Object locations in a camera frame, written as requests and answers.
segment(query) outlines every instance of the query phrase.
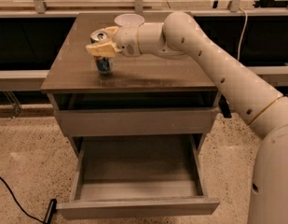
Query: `cabinet top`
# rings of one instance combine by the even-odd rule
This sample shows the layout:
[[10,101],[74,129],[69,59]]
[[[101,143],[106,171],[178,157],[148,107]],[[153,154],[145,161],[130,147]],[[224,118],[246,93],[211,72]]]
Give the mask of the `cabinet top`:
[[[138,58],[118,56],[114,73],[99,74],[86,51],[89,35],[114,26],[115,13],[80,14],[66,37],[41,90],[46,93],[88,93],[117,91],[193,91],[216,90],[192,59],[166,60],[153,55]],[[145,14],[147,22],[163,22],[168,14]]]

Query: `speckled floor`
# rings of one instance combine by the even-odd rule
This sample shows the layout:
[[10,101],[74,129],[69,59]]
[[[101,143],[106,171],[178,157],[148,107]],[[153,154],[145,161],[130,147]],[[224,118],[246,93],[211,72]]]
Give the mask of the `speckled floor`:
[[[22,206],[44,218],[49,200],[69,200],[76,157],[62,136],[50,107],[25,107],[11,119],[11,109],[0,107],[0,176]],[[211,216],[94,219],[67,221],[56,214],[52,223],[183,224],[246,223],[254,157],[260,140],[240,120],[218,115],[199,159],[210,197],[221,203]],[[0,182],[0,224],[37,223],[26,217]]]

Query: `open drawer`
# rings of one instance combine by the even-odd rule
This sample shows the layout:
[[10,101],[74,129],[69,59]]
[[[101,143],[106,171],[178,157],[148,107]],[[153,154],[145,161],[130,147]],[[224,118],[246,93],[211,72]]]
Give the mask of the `open drawer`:
[[210,215],[191,135],[84,138],[67,219]]

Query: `cabinet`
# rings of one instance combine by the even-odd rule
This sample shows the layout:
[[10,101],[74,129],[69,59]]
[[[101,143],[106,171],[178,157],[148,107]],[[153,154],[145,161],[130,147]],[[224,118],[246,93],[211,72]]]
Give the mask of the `cabinet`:
[[78,15],[41,88],[78,157],[57,208],[68,219],[210,215],[219,200],[203,187],[199,151],[218,90],[191,59],[117,57],[114,74],[99,75],[85,46],[116,15]]

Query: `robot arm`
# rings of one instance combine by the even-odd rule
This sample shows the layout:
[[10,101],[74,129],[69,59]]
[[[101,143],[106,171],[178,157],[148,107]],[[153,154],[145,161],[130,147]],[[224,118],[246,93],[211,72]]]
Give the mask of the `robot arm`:
[[[178,59],[188,55],[200,65],[245,123],[264,139],[254,166],[248,223],[288,223],[288,98],[214,44],[182,12],[170,14],[163,24],[121,27],[111,43],[126,56],[149,53]],[[96,45],[90,46],[87,49],[93,54]]]

